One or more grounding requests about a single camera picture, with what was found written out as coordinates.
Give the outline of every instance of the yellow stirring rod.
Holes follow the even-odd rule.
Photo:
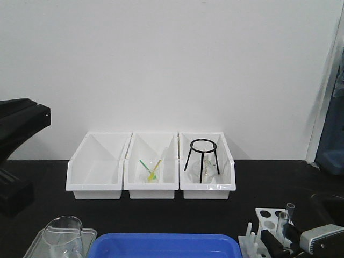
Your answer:
[[[157,164],[155,165],[155,167],[154,167],[154,169],[153,169],[153,172],[156,171],[156,169],[158,168],[158,166],[160,165],[160,163],[161,163],[161,160],[159,160],[159,161],[157,162]]]

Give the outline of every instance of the white plastic bin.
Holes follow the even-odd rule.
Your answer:
[[[149,169],[159,164],[157,181],[148,183]],[[131,199],[173,199],[179,188],[178,134],[134,133],[124,165],[124,189]]]
[[[87,133],[68,162],[66,190],[76,199],[119,199],[132,133]]]
[[[209,139],[216,143],[217,158],[220,175],[216,175],[208,183],[199,183],[195,180],[195,175],[199,170],[201,153],[191,151],[189,163],[184,171],[185,163],[188,158],[190,143],[195,139]],[[180,189],[183,190],[185,199],[228,199],[230,191],[235,190],[234,160],[227,145],[225,136],[219,133],[179,133],[180,141]],[[209,145],[204,142],[199,147],[205,150]],[[207,154],[209,164],[216,167],[214,153]]]

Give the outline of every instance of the black countertop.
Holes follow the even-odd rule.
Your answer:
[[[75,200],[65,191],[68,161],[8,161],[4,168],[34,182],[35,201],[13,218],[0,214],[0,257],[22,258],[36,234],[62,215],[79,217],[85,228],[105,233],[211,233],[238,239],[258,219],[255,207],[296,205],[294,224],[308,230],[324,224],[310,202],[314,193],[344,192],[344,178],[304,161],[236,160],[236,191],[228,200]]]

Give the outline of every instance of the clear plastic tray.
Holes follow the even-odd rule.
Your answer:
[[[43,241],[42,232],[43,230],[38,232],[26,254],[24,255],[24,258],[49,258],[49,246]],[[93,230],[92,228],[83,229],[82,244],[84,253],[86,255],[96,237],[97,231]]]

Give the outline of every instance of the storage bin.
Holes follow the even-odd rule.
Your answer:
[[[216,171],[214,152],[205,154],[210,169],[216,174],[209,182],[199,183],[201,153],[191,151],[186,171],[185,163],[188,158],[190,143],[196,139],[209,139],[216,143],[216,153],[220,174]],[[179,133],[180,142],[180,189],[185,199],[228,199],[230,191],[235,190],[234,160],[222,132],[219,133]],[[209,142],[197,142],[198,148],[208,151],[213,146]]]
[[[124,189],[131,199],[174,198],[179,188],[177,138],[177,133],[133,134],[124,164]],[[151,174],[145,166],[157,166],[156,180],[148,180]]]
[[[119,199],[131,135],[87,133],[68,162],[66,190],[76,199]]]
[[[234,239],[215,234],[104,234],[88,258],[242,258]]]

